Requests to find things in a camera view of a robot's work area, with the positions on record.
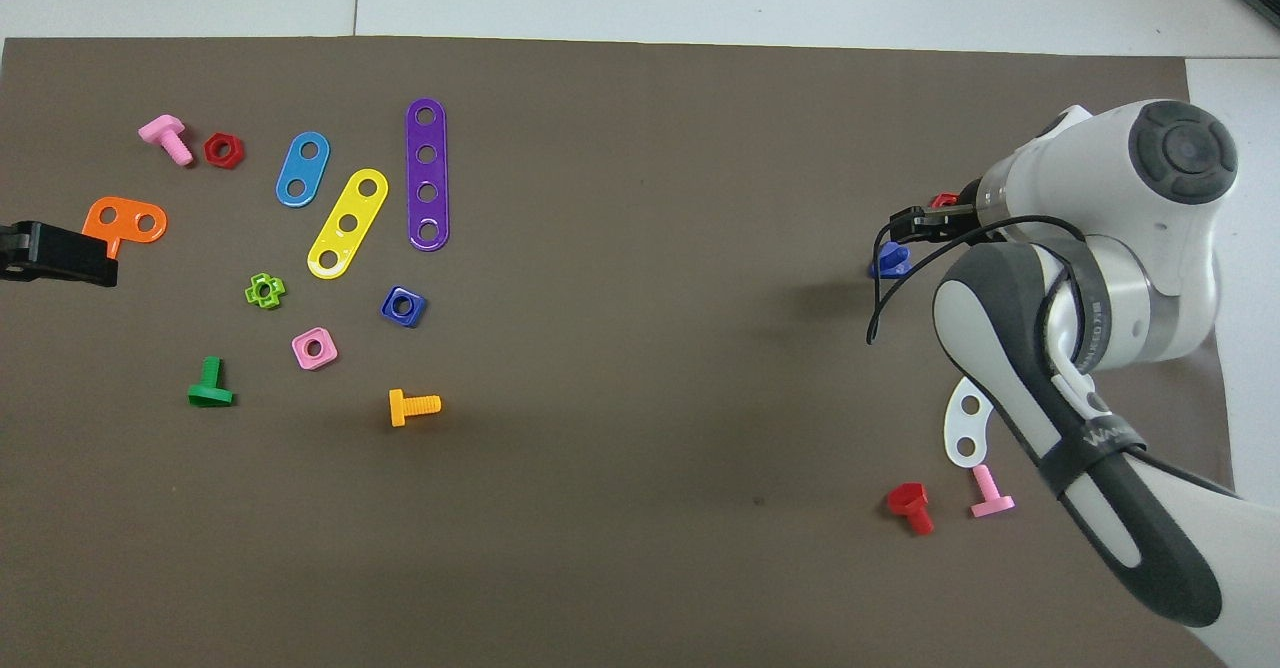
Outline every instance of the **green nut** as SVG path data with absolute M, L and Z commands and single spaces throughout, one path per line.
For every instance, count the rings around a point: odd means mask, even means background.
M 269 273 L 260 273 L 250 279 L 248 288 L 244 289 L 244 299 L 260 308 L 273 311 L 280 307 L 280 296 L 284 293 L 283 280 L 270 276 Z

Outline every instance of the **black strap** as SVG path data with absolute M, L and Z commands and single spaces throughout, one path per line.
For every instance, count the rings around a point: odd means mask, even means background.
M 1133 430 L 1125 418 L 1110 413 L 1088 418 L 1074 427 L 1057 426 L 1062 440 L 1041 458 L 1037 466 L 1041 477 L 1048 484 L 1053 497 L 1061 497 L 1075 479 L 1084 475 L 1098 459 L 1119 453 L 1132 445 L 1143 450 L 1147 443 Z

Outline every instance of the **pink square nut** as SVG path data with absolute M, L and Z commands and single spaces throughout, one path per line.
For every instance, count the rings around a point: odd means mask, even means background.
M 320 344 L 319 354 L 308 352 L 314 344 Z M 338 348 L 333 344 L 333 335 L 329 335 L 329 331 L 315 328 L 293 339 L 293 354 L 298 360 L 298 367 L 303 371 L 315 371 L 338 358 Z

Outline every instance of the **blue nut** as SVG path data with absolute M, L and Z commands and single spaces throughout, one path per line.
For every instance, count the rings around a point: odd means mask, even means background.
M 882 279 L 900 279 L 911 270 L 911 250 L 905 244 L 896 244 L 892 241 L 883 244 L 879 253 L 879 267 Z M 876 264 L 867 267 L 868 276 L 876 276 Z
M 416 326 L 424 311 L 426 311 L 426 299 L 403 285 L 393 285 L 387 299 L 383 301 L 383 316 L 406 329 Z

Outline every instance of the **red nut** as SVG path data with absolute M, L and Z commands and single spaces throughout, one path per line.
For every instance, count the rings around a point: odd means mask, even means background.
M 205 141 L 205 163 L 210 166 L 236 168 L 244 159 L 244 141 L 229 132 L 215 132 Z

